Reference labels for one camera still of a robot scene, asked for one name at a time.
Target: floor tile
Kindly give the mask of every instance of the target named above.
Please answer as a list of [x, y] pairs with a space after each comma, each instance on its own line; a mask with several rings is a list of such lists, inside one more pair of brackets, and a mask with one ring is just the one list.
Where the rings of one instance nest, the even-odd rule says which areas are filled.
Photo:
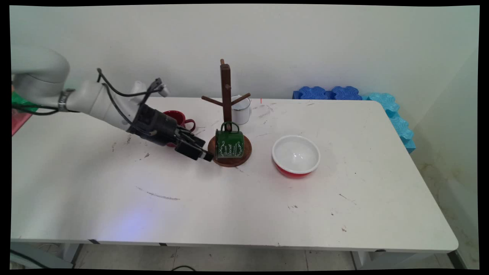
[[309, 271], [355, 270], [349, 251], [306, 250]]
[[175, 247], [131, 245], [83, 245], [75, 268], [171, 270]]
[[180, 247], [174, 267], [197, 271], [306, 271], [303, 250]]
[[438, 259], [433, 254], [427, 258], [424, 258], [423, 260], [410, 263], [410, 264], [404, 266], [402, 269], [414, 269], [414, 268], [416, 268], [416, 269], [420, 269], [420, 268], [441, 268], [441, 266], [438, 263]]
[[448, 254], [435, 254], [435, 257], [438, 260], [441, 268], [454, 268], [452, 261], [450, 261], [450, 258], [448, 257]]

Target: wooden mug tree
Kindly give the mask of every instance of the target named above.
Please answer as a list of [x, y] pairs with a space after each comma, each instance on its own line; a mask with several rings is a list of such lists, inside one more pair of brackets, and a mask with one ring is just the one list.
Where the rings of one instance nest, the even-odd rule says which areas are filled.
[[[202, 99], [221, 106], [222, 117], [224, 119], [223, 122], [230, 122], [232, 121], [231, 106], [251, 96], [251, 94], [247, 93], [241, 96], [240, 98], [231, 101], [231, 68], [229, 67], [229, 64], [224, 63], [224, 59], [221, 59], [221, 91], [222, 91], [222, 102], [209, 98], [205, 95], [202, 96]], [[231, 131], [231, 126], [226, 125], [226, 130]], [[211, 140], [209, 141], [207, 145], [207, 151], [214, 154], [214, 162], [217, 163], [218, 165], [224, 167], [236, 167], [245, 163], [248, 160], [249, 156], [251, 156], [251, 142], [246, 136], [244, 136], [244, 153], [241, 158], [217, 159], [215, 156], [216, 136], [212, 137]]]

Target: white enamel mug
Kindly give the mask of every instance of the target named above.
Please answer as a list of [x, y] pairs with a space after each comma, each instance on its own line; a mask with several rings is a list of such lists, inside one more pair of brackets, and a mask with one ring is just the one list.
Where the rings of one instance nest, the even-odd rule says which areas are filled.
[[[240, 95], [235, 95], [231, 97], [231, 101], [240, 98]], [[242, 125], [248, 122], [249, 116], [251, 115], [251, 100], [245, 98], [240, 102], [231, 106], [231, 116], [233, 122]]]

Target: green mug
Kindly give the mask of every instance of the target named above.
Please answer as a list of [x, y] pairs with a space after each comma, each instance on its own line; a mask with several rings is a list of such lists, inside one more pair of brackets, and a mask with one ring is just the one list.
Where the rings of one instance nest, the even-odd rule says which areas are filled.
[[[237, 131], [223, 131], [222, 128], [230, 124], [238, 127]], [[241, 158], [245, 152], [245, 138], [243, 133], [240, 132], [240, 127], [234, 122], [225, 122], [221, 124], [221, 130], [216, 129], [216, 158], [228, 159], [228, 158]]]

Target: round wooden base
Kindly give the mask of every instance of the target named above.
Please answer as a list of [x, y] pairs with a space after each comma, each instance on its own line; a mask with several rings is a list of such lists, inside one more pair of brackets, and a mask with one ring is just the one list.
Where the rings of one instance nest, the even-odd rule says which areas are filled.
[[249, 156], [251, 156], [251, 142], [244, 136], [244, 153], [243, 157], [239, 159], [217, 159], [216, 158], [216, 136], [213, 136], [207, 145], [207, 151], [214, 154], [213, 161], [223, 167], [236, 167], [245, 163]]

